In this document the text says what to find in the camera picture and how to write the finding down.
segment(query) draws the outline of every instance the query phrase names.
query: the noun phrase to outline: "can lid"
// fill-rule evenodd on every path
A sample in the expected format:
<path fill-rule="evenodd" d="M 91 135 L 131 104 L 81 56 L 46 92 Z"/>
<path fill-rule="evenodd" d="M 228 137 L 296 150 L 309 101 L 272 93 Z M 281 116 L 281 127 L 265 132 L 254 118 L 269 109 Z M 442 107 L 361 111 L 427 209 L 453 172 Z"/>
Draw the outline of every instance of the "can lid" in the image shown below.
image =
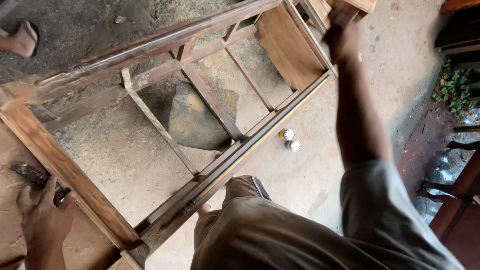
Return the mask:
<path fill-rule="evenodd" d="M 285 131 L 285 139 L 291 140 L 293 138 L 295 138 L 295 131 L 293 131 L 293 129 L 287 129 Z"/>
<path fill-rule="evenodd" d="M 300 151 L 301 144 L 299 141 L 293 141 L 290 143 L 290 149 L 292 149 L 293 152 Z"/>

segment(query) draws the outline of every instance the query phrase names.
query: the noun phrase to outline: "small tin can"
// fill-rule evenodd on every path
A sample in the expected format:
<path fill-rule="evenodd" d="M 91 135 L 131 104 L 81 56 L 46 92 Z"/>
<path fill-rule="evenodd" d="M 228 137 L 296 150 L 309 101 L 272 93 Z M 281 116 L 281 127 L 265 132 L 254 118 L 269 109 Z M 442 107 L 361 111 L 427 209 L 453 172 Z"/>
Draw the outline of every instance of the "small tin can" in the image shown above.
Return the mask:
<path fill-rule="evenodd" d="M 292 150 L 293 152 L 300 151 L 301 144 L 299 141 L 287 141 L 285 142 L 285 148 Z"/>
<path fill-rule="evenodd" d="M 280 136 L 280 138 L 289 141 L 295 138 L 295 131 L 293 131 L 293 129 L 284 128 L 280 130 L 280 133 L 278 133 L 278 135 Z"/>

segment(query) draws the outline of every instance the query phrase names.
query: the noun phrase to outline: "hand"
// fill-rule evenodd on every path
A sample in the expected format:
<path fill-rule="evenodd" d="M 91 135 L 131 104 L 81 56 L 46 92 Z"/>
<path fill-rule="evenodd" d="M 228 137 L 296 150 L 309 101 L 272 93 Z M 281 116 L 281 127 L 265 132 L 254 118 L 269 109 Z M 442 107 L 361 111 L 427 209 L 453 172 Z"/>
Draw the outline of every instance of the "hand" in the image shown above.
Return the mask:
<path fill-rule="evenodd" d="M 330 48 L 332 64 L 358 61 L 360 34 L 356 24 L 349 24 L 346 28 L 332 25 L 323 40 Z"/>
<path fill-rule="evenodd" d="M 61 249 L 63 240 L 72 229 L 75 194 L 70 192 L 57 208 L 53 204 L 56 183 L 57 178 L 50 177 L 37 205 L 30 198 L 30 186 L 18 194 L 17 205 L 22 213 L 22 230 L 28 253 L 35 248 Z"/>

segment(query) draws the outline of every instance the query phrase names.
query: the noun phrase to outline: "wooden furniture frame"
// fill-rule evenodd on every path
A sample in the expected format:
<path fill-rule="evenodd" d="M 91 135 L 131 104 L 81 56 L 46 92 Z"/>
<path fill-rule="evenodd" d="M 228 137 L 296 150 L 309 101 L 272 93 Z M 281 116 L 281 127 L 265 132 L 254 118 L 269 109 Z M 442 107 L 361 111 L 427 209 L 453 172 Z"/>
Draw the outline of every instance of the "wooden furniture frame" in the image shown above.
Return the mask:
<path fill-rule="evenodd" d="M 241 21 L 255 15 L 262 16 L 255 20 L 256 24 L 237 29 Z M 299 63 L 310 63 L 318 72 L 314 79 L 312 79 L 312 74 L 308 78 L 300 78 L 298 81 L 301 84 L 297 85 L 307 87 L 296 88 L 296 91 L 276 108 L 273 108 L 267 96 L 252 80 L 231 49 L 232 44 L 253 35 L 257 35 L 261 39 L 261 44 L 282 42 L 282 40 L 277 40 L 282 38 L 281 36 L 265 36 L 273 33 L 275 30 L 273 27 L 277 27 L 275 24 L 268 24 L 268 20 L 274 16 L 280 16 L 282 25 L 291 27 L 290 33 L 285 33 L 287 36 L 297 37 L 290 38 L 292 40 L 289 40 L 287 45 L 282 43 L 283 47 L 281 48 L 264 46 L 280 73 L 288 72 L 288 68 L 296 68 L 295 65 Z M 199 38 L 226 27 L 229 28 L 223 39 L 195 48 Z M 179 48 L 179 52 L 173 60 L 131 77 L 129 67 L 153 56 L 171 52 L 176 48 Z M 229 118 L 210 88 L 191 66 L 192 63 L 222 49 L 227 51 L 262 103 L 270 111 L 245 134 Z M 279 68 L 283 64 L 283 58 L 279 58 L 279 54 L 288 58 L 287 54 L 289 53 L 298 54 L 294 59 L 288 59 L 289 65 Z M 201 172 L 188 160 L 174 139 L 136 93 L 177 71 L 183 72 L 235 141 L 227 151 Z M 115 73 L 121 74 L 122 84 L 102 89 L 97 94 L 57 112 L 51 112 L 42 106 L 46 102 Z M 120 44 L 72 64 L 1 85 L 0 117 L 44 167 L 52 175 L 58 177 L 62 186 L 69 187 L 77 193 L 77 204 L 119 249 L 124 261 L 128 262 L 133 269 L 143 269 L 149 254 L 164 243 L 225 184 L 264 140 L 277 133 L 293 113 L 307 104 L 336 77 L 332 64 L 290 0 L 246 0 L 193 21 L 173 25 L 132 42 Z M 48 130 L 52 131 L 66 126 L 99 108 L 115 104 L 126 96 L 130 96 L 135 101 L 193 175 L 192 179 L 175 195 L 166 200 L 135 228 L 127 223 L 48 132 Z M 50 120 L 41 123 L 36 115 L 44 118 L 46 116 L 47 119 L 49 117 Z"/>

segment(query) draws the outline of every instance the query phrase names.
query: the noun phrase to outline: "green plant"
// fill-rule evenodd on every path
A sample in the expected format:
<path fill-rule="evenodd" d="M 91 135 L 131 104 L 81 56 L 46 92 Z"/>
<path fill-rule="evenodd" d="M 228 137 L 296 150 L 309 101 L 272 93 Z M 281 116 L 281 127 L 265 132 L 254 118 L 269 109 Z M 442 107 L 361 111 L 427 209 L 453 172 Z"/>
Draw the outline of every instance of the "green plant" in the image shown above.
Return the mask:
<path fill-rule="evenodd" d="M 468 99 L 470 93 L 465 85 L 471 70 L 452 71 L 450 62 L 451 60 L 447 59 L 443 63 L 432 98 L 435 102 L 447 102 L 451 113 L 463 117 L 472 113 L 472 109 L 477 104 L 476 101 Z"/>

